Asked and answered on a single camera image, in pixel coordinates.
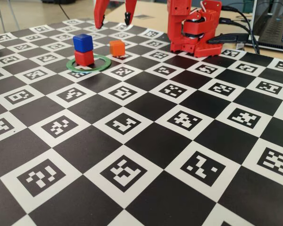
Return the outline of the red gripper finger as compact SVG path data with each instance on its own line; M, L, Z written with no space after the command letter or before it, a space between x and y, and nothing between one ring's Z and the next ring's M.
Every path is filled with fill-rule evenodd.
M94 22L95 27L100 29L103 26L105 18L105 10L108 6L108 0L96 0L94 6Z
M137 0L126 0L125 1L125 24L130 25L134 16Z

